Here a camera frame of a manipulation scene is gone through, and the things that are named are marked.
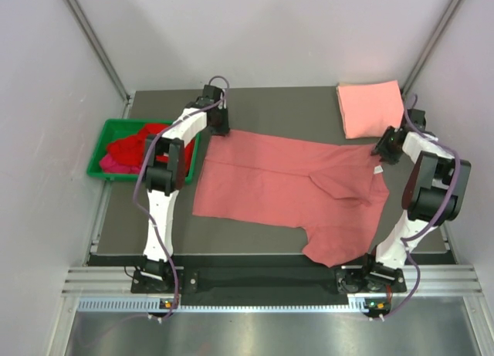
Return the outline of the salmon pink t-shirt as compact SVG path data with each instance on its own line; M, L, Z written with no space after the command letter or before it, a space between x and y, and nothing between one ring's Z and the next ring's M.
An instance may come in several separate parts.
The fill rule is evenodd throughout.
M192 212L305 231L302 252L331 267L370 248L389 196L372 145L231 131L208 146Z

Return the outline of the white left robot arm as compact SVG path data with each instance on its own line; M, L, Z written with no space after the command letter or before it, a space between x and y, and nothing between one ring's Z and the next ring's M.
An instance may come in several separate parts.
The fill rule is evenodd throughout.
M144 256L151 261L166 263L173 255L174 207L188 174L186 147L206 128L219 136L230 131L227 93L228 88L206 84L201 96L189 103L172 124L145 141L137 182L145 184L149 206L138 208L148 220Z

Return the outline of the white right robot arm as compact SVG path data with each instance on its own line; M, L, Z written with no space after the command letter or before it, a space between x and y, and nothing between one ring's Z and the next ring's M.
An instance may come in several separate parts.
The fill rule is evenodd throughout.
M454 220L462 207L472 165L425 130L423 110L406 109L399 128L388 127L372 150L396 164L403 154L414 163L401 199L403 213L390 235L365 257L362 285L371 291L399 281L408 254L431 231Z

